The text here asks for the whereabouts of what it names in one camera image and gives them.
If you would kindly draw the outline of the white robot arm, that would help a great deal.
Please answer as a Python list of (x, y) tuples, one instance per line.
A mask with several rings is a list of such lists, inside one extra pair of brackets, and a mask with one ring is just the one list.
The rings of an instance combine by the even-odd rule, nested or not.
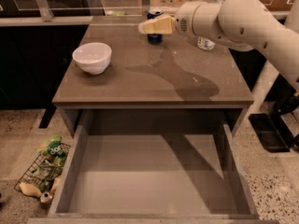
[(186, 2), (173, 16), (163, 14), (143, 21), (138, 30), (144, 35), (177, 31), (232, 49), (257, 49), (299, 90), (299, 34), (278, 22), (259, 0)]

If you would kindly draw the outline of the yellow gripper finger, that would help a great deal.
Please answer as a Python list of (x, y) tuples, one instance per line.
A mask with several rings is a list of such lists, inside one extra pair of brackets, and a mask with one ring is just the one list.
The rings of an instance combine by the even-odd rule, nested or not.
[(175, 30), (175, 20), (165, 14), (138, 24), (138, 31), (143, 35), (171, 35)]

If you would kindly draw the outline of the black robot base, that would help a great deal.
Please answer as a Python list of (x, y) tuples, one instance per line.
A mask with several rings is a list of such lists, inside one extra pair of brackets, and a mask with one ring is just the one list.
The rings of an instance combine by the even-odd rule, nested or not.
[(269, 152), (299, 150), (299, 134), (293, 135), (282, 115), (291, 113), (299, 106), (299, 95), (285, 96), (276, 101), (268, 114), (250, 114), (249, 122), (263, 148)]

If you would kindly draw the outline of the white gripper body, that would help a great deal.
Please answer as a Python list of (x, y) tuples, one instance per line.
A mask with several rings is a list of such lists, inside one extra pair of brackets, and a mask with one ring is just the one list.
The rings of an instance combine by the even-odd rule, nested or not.
[(185, 36), (199, 36), (193, 27), (194, 16), (201, 2), (185, 2), (175, 13), (175, 25), (178, 33)]

